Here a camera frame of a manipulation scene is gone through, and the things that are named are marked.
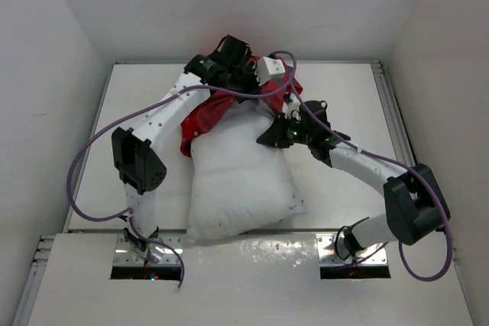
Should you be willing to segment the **red patterned pillowcase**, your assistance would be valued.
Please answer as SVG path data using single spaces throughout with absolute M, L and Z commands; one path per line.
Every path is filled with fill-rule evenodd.
M 265 99 L 252 99 L 267 113 L 276 115 L 283 111 L 284 97 L 291 93 L 287 88 Z M 185 157 L 191 157 L 191 144 L 199 136 L 209 133 L 232 107 L 238 105 L 238 98 L 223 92 L 215 92 L 208 100 L 196 107 L 180 124 L 181 143 L 180 152 Z

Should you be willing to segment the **white pillow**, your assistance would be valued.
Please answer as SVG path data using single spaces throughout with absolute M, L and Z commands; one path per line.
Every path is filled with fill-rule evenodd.
M 306 213 L 283 151 L 257 143 L 273 117 L 263 102 L 233 104 L 193 140 L 191 240 L 221 240 Z

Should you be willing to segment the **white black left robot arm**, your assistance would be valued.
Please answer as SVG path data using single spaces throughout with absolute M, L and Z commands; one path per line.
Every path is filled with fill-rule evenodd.
M 146 240 L 158 234 L 154 192 L 167 174 L 162 146 L 187 116 L 212 95 L 213 87 L 246 94 L 256 92 L 259 83 L 250 60 L 247 43 L 231 35 L 223 37 L 209 55 L 198 54 L 184 66 L 164 96 L 165 105 L 145 113 L 129 129 L 118 127 L 112 133 L 114 165 L 130 210 L 124 236 L 138 252 L 146 253 Z

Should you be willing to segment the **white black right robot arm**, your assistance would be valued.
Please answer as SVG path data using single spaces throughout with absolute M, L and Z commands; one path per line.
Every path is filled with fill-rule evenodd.
M 291 115 L 278 114 L 257 143 L 280 149 L 305 145 L 319 162 L 352 175 L 383 196 L 382 215 L 340 230 L 335 244 L 338 257 L 355 257 L 382 242 L 413 245 L 445 228 L 450 211 L 432 170 L 421 163 L 403 166 L 361 150 L 348 135 L 330 128 L 326 108 L 325 102 L 307 101 Z

